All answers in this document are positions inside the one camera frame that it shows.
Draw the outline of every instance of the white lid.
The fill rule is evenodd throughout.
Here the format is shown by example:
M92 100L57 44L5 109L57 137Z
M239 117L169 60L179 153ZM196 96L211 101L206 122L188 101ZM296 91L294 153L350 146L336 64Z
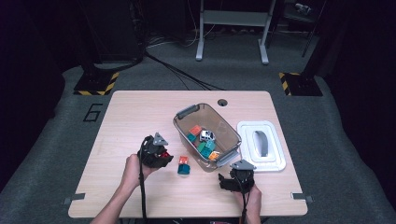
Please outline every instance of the white lid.
M273 123L268 120L240 121L237 131L242 138L240 146L242 159L256 166L255 172L285 169L285 156ZM265 133L268 142L267 156L262 156L261 153L261 143L266 143L265 139L262 139L257 132Z

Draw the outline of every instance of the yellow and black hazard tape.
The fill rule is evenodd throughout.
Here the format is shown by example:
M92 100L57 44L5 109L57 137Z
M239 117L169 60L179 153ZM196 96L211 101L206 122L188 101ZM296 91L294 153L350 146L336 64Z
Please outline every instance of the yellow and black hazard tape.
M74 91L75 95L109 95L111 93L111 90L114 88L114 84L116 83L117 77L119 77L120 73L114 74L106 89L103 91Z
M299 76L299 73L279 73L280 81L282 82L283 91L286 95L291 95L290 87L286 81L286 75Z

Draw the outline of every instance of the hand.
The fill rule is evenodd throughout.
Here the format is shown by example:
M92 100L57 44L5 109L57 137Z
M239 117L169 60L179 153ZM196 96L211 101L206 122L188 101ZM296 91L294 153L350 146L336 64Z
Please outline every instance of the hand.
M239 204L241 210L244 209L244 199L241 192L233 191L233 196ZM250 193L245 194L247 200L247 223L260 224L260 211L262 210L262 192L254 185Z
M145 180L151 173L158 170L158 168L149 168L144 164L142 166L142 169ZM128 192L129 194L132 194L134 189L140 185L139 174L140 174L140 160L136 154L132 154L130 157L126 159L125 169L122 175L122 180L119 188L121 190L126 190L126 192Z

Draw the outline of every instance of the person's right hand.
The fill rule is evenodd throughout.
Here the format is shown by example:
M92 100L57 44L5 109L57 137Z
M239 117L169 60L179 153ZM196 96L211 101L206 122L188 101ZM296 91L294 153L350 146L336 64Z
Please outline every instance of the person's right hand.
M233 196L241 210L244 209L244 199L241 192L233 191ZM249 193L245 194L247 200L247 223L261 224L260 211L262 210L262 192L254 185Z

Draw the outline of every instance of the wooden table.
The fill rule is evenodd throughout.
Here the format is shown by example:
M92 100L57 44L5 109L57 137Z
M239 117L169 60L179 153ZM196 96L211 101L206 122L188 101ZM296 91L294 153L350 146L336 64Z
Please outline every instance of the wooden table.
M228 104L218 105L219 99ZM212 173L204 172L183 147L173 124L178 111L199 103L211 105L235 129L241 120L269 120L275 125L287 165L281 172L254 175L262 191L261 215L306 214L305 201L290 197L291 192L302 190L268 92L116 91L76 190L76 194L85 193L85 198L71 203L69 216L95 217L119 185L125 159L139 150L146 136L159 132L169 143L168 152L175 157L145 182L148 217L240 217L231 192L219 187L218 174L230 178L231 167L225 165ZM177 174L181 155L189 156L189 175ZM140 188L125 204L120 217L142 217Z

